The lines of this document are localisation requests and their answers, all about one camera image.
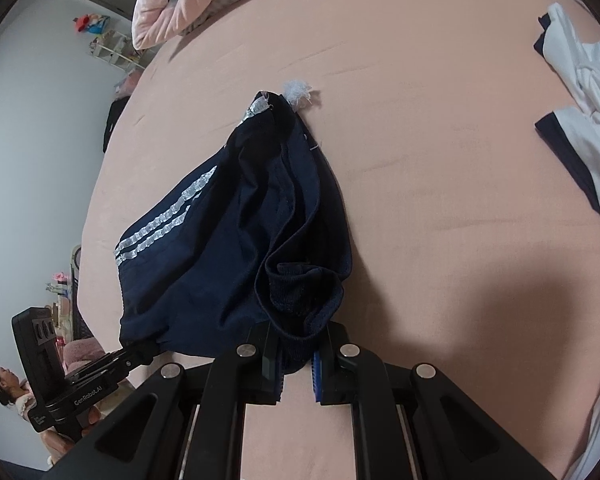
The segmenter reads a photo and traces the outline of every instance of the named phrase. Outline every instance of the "reflective silver stripe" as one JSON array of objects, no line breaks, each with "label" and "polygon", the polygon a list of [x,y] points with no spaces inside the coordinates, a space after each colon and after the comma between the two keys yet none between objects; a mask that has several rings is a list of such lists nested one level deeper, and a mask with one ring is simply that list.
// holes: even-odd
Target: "reflective silver stripe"
[{"label": "reflective silver stripe", "polygon": [[139,242],[142,238],[144,238],[152,231],[160,227],[162,224],[170,220],[171,217],[173,217],[173,215],[175,215],[182,208],[182,206],[187,200],[189,200],[190,198],[193,198],[195,200],[197,198],[197,196],[195,195],[199,193],[203,187],[206,186],[206,183],[209,182],[209,179],[214,174],[216,167],[217,166],[212,167],[211,170],[207,171],[193,184],[187,187],[187,189],[185,189],[180,194],[180,197],[176,200],[176,203],[173,204],[170,208],[168,208],[167,211],[158,215],[147,225],[145,225],[142,229],[132,234],[129,238],[125,238],[118,245],[116,245],[116,249],[113,251],[113,255],[117,257],[122,250],[131,247],[133,244]]},{"label": "reflective silver stripe", "polygon": [[262,95],[258,97],[253,103],[251,103],[251,106],[249,108],[247,108],[247,111],[244,113],[244,117],[238,123],[238,126],[240,126],[244,121],[246,121],[250,117],[253,117],[254,115],[259,114],[264,110],[268,109],[269,95],[266,92],[262,92]]},{"label": "reflective silver stripe", "polygon": [[142,251],[144,251],[148,246],[153,244],[158,238],[162,238],[165,234],[170,232],[174,227],[182,224],[184,222],[184,217],[187,215],[187,211],[189,210],[190,207],[191,207],[191,204],[189,204],[184,209],[184,213],[182,213],[179,216],[176,216],[176,218],[171,220],[171,222],[169,222],[167,225],[165,225],[162,229],[158,229],[157,231],[154,232],[154,234],[149,236],[146,240],[144,240],[143,242],[140,242],[136,246],[135,249],[133,249],[131,251],[127,251],[126,253],[120,254],[120,256],[118,256],[116,258],[116,264],[118,266],[120,266],[120,264],[122,262],[124,262],[125,260],[133,260],[136,256],[138,256],[138,253],[141,253]]}]

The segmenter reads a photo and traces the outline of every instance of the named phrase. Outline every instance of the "white shelf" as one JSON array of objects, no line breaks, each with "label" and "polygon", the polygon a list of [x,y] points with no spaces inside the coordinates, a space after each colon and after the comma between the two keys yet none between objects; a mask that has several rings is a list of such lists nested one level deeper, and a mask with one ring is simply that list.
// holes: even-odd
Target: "white shelf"
[{"label": "white shelf", "polygon": [[89,44],[89,50],[96,59],[127,73],[136,68],[144,70],[155,55],[152,49],[134,49],[131,38],[116,30],[107,30],[97,36]]}]

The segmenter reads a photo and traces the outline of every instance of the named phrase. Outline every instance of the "pink bedsheet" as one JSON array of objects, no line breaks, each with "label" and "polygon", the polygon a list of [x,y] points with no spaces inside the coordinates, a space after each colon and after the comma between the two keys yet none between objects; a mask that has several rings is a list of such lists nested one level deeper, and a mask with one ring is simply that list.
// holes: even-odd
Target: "pink bedsheet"
[{"label": "pink bedsheet", "polygon": [[[554,1],[600,38],[572,0],[248,0],[168,42],[84,227],[80,309],[104,348],[119,346],[120,235],[258,90],[302,78],[354,247],[337,319],[388,362],[436,364],[561,476],[600,389],[600,217],[534,131],[569,100],[532,48]],[[245,480],[355,476],[349,411],[314,403],[307,368],[246,427]]]}]

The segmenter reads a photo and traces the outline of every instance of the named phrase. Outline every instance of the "navy blue shorts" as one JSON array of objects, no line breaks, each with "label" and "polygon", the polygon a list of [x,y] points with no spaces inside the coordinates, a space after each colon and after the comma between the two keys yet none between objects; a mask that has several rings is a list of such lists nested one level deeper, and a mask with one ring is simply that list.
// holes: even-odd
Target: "navy blue shorts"
[{"label": "navy blue shorts", "polygon": [[226,145],[116,246],[123,344],[215,357],[270,320],[287,372],[342,302],[351,249],[338,186],[286,100],[261,92]]}]

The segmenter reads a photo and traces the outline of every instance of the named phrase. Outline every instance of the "black device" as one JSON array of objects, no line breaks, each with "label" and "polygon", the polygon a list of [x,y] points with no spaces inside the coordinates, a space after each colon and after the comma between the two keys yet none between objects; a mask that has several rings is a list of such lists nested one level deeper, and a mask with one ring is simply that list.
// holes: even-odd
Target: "black device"
[{"label": "black device", "polygon": [[[24,331],[31,325],[38,336],[44,318],[30,311],[19,320]],[[27,340],[22,333],[20,338]],[[48,367],[46,357],[38,357],[45,341],[37,338],[36,348],[19,344],[23,363]],[[141,348],[146,352],[136,347],[108,354],[66,378],[44,404],[49,420],[60,431],[75,413],[114,389],[117,378],[146,364],[156,349],[148,342]],[[351,405],[358,480],[555,480],[432,365],[386,364],[350,343],[344,326],[335,322],[320,335],[312,365],[316,400]],[[37,371],[36,380],[54,366]],[[166,364],[43,478],[238,480],[245,406],[278,402],[280,369],[278,336],[268,322],[255,325],[244,344],[211,364],[187,370]],[[99,384],[102,389],[93,393]]]},{"label": "black device", "polygon": [[158,354],[154,342],[142,342],[104,357],[65,376],[56,350],[56,329],[48,308],[32,306],[11,319],[22,367],[36,404],[28,413],[37,431],[54,426],[74,442],[87,425],[87,412],[118,388],[118,383],[139,365],[150,364]]}]

